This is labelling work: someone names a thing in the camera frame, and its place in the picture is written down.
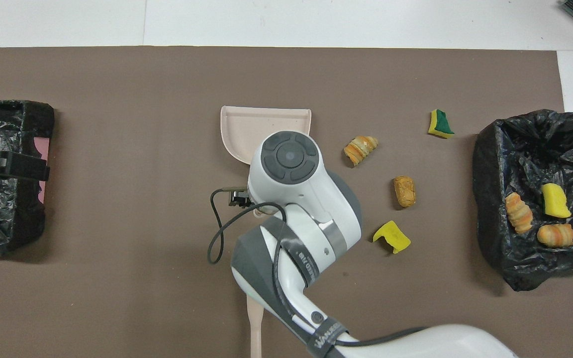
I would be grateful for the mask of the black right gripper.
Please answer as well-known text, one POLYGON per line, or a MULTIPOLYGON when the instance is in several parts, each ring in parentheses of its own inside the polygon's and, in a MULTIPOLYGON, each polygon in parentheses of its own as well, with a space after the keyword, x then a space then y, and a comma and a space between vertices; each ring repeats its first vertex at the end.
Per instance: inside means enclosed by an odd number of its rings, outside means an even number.
POLYGON ((252 200, 246 187, 232 187, 229 189, 229 206, 247 208, 252 206, 252 200))

